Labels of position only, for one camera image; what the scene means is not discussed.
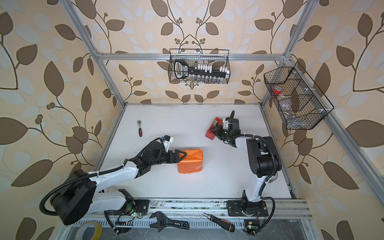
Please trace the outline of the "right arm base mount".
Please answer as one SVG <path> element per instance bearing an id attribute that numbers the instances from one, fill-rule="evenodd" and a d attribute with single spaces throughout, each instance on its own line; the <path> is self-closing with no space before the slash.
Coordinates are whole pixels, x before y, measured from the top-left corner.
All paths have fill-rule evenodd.
<path id="1" fill-rule="evenodd" d="M 246 198 L 227 201 L 228 215 L 230 217 L 268 217 L 266 202 L 249 202 Z"/>

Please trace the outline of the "yellow orange wrapping paper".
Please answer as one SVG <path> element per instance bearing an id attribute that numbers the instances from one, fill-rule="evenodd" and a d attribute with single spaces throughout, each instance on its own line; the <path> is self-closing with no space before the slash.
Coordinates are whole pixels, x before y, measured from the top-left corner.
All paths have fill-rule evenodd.
<path id="1" fill-rule="evenodd" d="M 185 150 L 187 156 L 184 157 L 179 163 L 178 172 L 179 174 L 192 174 L 203 170 L 203 150 Z"/>

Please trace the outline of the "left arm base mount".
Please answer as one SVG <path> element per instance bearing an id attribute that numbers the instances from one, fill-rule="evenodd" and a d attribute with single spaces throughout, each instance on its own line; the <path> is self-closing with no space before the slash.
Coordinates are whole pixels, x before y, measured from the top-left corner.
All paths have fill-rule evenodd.
<path id="1" fill-rule="evenodd" d="M 114 211 L 114 215 L 133 216 L 136 214 L 141 218 L 147 214 L 149 210 L 149 200 L 134 199 L 132 195 L 124 189 L 119 189 L 119 192 L 124 195 L 126 201 L 119 210 Z"/>

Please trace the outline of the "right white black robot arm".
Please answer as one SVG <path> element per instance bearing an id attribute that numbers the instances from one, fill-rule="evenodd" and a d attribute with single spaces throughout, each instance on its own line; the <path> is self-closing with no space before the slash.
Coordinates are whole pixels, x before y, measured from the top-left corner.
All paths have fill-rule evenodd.
<path id="1" fill-rule="evenodd" d="M 262 196 L 266 185 L 273 181 L 282 168 L 282 161 L 272 138 L 241 133 L 239 120 L 234 117 L 215 120 L 208 132 L 234 148 L 245 145 L 254 178 L 244 190 L 240 206 L 243 211 L 259 207 L 267 199 Z"/>

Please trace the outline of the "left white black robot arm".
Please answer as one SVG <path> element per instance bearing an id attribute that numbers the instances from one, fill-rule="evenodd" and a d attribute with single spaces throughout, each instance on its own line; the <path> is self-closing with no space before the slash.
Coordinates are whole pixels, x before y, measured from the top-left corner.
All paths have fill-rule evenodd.
<path id="1" fill-rule="evenodd" d="M 187 153 L 169 150 L 170 142 L 161 138 L 151 141 L 134 158 L 114 168 L 86 173 L 76 170 L 60 186 L 46 194 L 39 204 L 40 212 L 60 217 L 66 226 L 84 216 L 104 211 L 123 211 L 129 200 L 124 189 L 106 193 L 104 190 L 127 180 L 139 178 L 152 166 L 177 164 Z"/>

